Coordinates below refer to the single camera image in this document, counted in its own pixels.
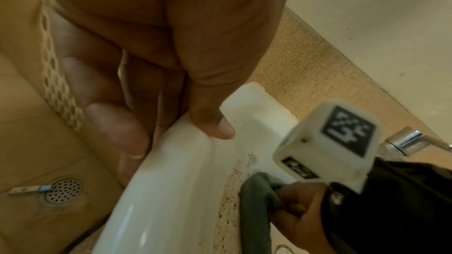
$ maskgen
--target white sink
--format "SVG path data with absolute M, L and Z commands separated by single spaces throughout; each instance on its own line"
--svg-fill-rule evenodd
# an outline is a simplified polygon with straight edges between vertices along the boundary
M 241 253 L 241 181 L 258 171 L 294 181 L 272 154 L 298 121 L 256 83 L 238 89 L 221 110 L 236 138 L 209 138 L 188 115 L 178 120 L 133 177 L 94 254 Z M 305 253 L 273 227 L 272 241 L 277 254 Z

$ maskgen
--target fingernail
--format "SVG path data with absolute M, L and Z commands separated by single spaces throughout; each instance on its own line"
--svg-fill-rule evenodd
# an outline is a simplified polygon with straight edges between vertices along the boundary
M 141 160 L 141 159 L 144 159 L 145 157 L 146 157 L 146 154 L 138 155 L 138 156 L 129 156 L 129 158 L 131 158 L 133 160 Z
M 218 130 L 220 130 L 220 132 L 223 133 L 223 135 L 227 139 L 232 139 L 235 137 L 235 130 L 225 117 L 220 120 L 220 123 L 218 124 Z

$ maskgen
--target drain cover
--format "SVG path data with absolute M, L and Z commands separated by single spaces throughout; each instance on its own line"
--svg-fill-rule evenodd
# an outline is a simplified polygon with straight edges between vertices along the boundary
M 55 205 L 70 202 L 81 194 L 83 183 L 78 179 L 65 179 L 52 185 L 52 188 L 46 192 L 47 202 Z

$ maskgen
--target cleaning cloth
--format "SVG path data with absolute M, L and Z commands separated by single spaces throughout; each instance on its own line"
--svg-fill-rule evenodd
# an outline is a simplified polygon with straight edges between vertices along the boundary
M 267 210 L 285 208 L 275 194 L 283 186 L 280 183 L 270 183 L 266 173 L 252 175 L 243 183 L 240 192 L 242 254 L 272 254 Z

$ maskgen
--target faucet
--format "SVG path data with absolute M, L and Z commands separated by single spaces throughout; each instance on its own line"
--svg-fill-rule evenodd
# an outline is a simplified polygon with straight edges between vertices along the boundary
M 405 127 L 380 144 L 377 156 L 388 161 L 404 161 L 404 158 L 430 145 L 452 152 L 452 144 Z

